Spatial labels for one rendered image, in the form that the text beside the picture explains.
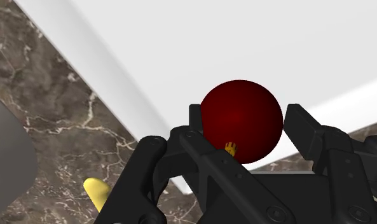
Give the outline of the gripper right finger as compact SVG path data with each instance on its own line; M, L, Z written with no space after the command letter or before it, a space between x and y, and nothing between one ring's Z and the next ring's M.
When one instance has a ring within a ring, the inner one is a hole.
M377 154L336 127L319 124L300 104L289 104L284 132L315 174L329 183L332 224L377 224Z

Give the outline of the grey rounded object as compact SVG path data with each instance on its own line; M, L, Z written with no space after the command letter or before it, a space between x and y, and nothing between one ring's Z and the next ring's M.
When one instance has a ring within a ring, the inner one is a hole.
M34 183L38 161L20 120L0 101L0 213Z

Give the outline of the yellow rounded object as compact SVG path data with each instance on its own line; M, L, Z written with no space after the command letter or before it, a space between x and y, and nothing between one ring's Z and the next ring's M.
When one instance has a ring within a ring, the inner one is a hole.
M100 212L111 193L111 187L101 179L87 178L83 183L83 188L97 211Z

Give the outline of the dark red ball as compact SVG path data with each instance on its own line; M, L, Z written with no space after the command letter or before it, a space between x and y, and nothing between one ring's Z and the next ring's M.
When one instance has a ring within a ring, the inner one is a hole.
M203 136L217 149L236 144L241 164L261 160L278 144L283 115L271 92L247 80L227 81L213 88L200 104Z

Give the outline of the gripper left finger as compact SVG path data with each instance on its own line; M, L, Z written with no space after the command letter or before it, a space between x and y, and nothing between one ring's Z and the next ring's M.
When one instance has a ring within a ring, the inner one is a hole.
M197 224L296 224L293 212L225 150L203 136L200 107L169 139L143 137L94 224L167 224L157 203L170 178L182 176L203 212Z

